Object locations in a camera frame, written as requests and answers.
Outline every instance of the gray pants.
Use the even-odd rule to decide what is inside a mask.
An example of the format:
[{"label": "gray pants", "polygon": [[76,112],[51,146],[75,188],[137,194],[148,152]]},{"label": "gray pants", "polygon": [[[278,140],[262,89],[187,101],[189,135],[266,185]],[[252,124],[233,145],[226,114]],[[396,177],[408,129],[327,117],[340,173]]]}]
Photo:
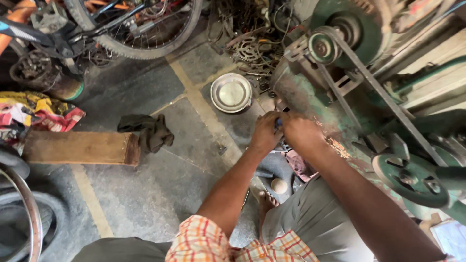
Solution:
[{"label": "gray pants", "polygon": [[[321,262],[371,262],[374,259],[340,201],[319,176],[267,213],[262,236],[269,243],[289,230],[293,230]],[[170,242],[154,243],[136,237],[104,238],[85,246],[72,262],[162,262],[170,245]]]}]

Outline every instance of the wooden board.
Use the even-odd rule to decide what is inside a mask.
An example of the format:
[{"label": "wooden board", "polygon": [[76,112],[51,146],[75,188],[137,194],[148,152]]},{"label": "wooden board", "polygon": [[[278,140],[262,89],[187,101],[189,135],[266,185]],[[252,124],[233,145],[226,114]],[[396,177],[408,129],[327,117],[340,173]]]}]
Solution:
[{"label": "wooden board", "polygon": [[22,156],[41,164],[137,166],[139,154],[138,136],[132,133],[30,131]]}]

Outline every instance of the round ball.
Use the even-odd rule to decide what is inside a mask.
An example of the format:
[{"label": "round ball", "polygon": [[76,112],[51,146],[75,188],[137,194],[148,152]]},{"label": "round ball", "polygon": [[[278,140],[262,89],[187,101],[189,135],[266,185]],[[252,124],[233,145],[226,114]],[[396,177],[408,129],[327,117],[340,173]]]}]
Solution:
[{"label": "round ball", "polygon": [[272,188],[273,191],[275,191],[275,193],[283,194],[283,193],[285,193],[287,191],[288,185],[285,182],[285,180],[280,179],[280,178],[275,178],[272,181],[271,188]]}]

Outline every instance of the bare foot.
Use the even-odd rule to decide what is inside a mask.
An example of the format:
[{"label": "bare foot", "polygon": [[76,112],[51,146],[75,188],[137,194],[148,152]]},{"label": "bare foot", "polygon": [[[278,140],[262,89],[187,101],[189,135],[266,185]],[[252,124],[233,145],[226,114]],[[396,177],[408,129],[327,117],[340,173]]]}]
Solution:
[{"label": "bare foot", "polygon": [[279,203],[269,192],[259,192],[259,238],[260,241],[264,242],[262,238],[262,225],[264,224],[265,215],[267,212],[278,207]]}]

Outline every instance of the machine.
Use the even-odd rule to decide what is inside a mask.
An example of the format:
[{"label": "machine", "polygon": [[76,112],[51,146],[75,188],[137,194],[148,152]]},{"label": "machine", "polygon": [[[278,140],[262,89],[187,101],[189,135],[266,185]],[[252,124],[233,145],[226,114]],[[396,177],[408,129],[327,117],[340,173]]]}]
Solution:
[{"label": "machine", "polygon": [[400,104],[413,85],[465,57],[397,73],[465,27],[465,2],[319,1],[289,34],[270,83],[403,209],[420,219],[442,210],[464,225],[466,110],[414,117]]}]

